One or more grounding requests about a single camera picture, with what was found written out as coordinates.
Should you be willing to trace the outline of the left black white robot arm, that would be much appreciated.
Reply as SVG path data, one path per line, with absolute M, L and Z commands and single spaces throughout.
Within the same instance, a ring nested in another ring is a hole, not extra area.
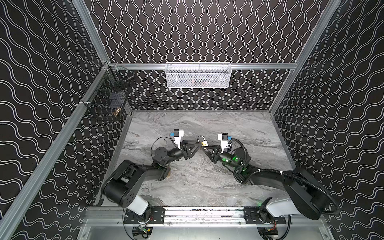
M 201 143 L 189 141 L 182 141 L 179 147 L 175 146 L 171 150 L 158 147 L 152 156 L 151 165 L 125 160 L 107 178 L 102 186 L 102 194 L 109 201 L 133 212 L 143 223 L 147 223 L 152 210 L 150 204 L 139 196 L 143 182 L 164 180 L 170 173 L 170 163 L 192 158 L 201 147 Z

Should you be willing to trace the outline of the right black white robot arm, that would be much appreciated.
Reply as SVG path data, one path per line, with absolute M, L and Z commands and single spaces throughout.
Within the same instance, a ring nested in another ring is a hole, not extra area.
M 300 214 L 311 220 L 321 215 L 337 215 L 340 205 L 314 177 L 302 168 L 291 171 L 262 169 L 251 165 L 246 148 L 221 152 L 220 146 L 203 146 L 213 163 L 222 163 L 241 185 L 257 185 L 285 191 Z

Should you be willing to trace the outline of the small brass padlock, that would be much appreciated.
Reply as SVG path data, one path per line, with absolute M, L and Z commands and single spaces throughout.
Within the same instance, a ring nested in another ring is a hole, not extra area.
M 208 147 L 208 142 L 204 136 L 198 136 L 197 138 L 198 142 L 203 146 L 203 147 Z

